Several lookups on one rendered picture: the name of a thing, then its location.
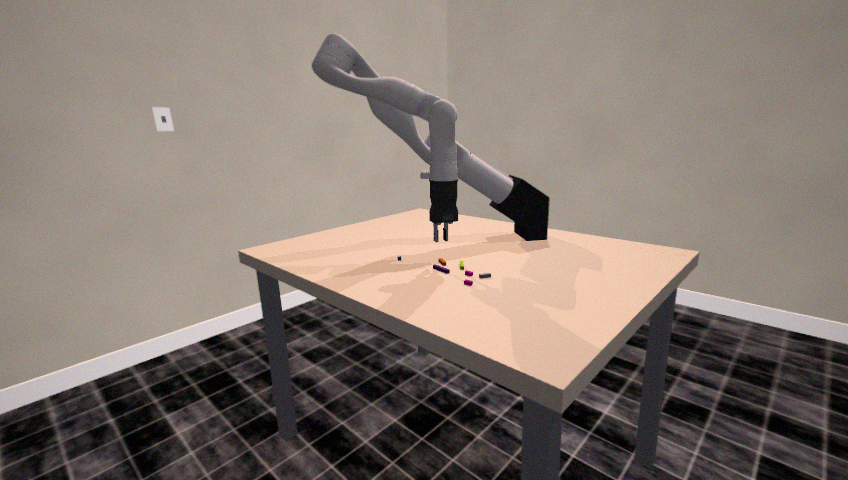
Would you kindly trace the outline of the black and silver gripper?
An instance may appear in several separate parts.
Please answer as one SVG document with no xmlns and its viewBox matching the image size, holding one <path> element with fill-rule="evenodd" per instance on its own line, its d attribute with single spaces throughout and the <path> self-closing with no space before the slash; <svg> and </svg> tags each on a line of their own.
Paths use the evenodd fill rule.
<svg viewBox="0 0 848 480">
<path fill-rule="evenodd" d="M 439 242 L 438 225 L 444 223 L 443 240 L 448 241 L 448 223 L 458 221 L 457 161 L 430 162 L 430 171 L 421 171 L 421 179 L 429 179 L 431 208 L 429 220 L 433 222 L 433 237 Z"/>
</svg>

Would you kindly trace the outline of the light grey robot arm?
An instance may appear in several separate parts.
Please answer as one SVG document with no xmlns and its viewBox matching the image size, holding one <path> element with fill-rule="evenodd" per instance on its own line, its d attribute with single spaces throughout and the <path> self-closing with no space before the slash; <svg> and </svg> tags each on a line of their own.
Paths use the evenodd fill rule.
<svg viewBox="0 0 848 480">
<path fill-rule="evenodd" d="M 510 194 L 512 178 L 455 141 L 457 110 L 449 101 L 402 79 L 380 77 L 350 42 L 335 33 L 325 38 L 312 69 L 324 82 L 366 96 L 375 117 L 427 164 L 457 161 L 457 178 L 497 204 Z M 414 116 L 429 122 L 430 133 L 424 142 Z"/>
</svg>

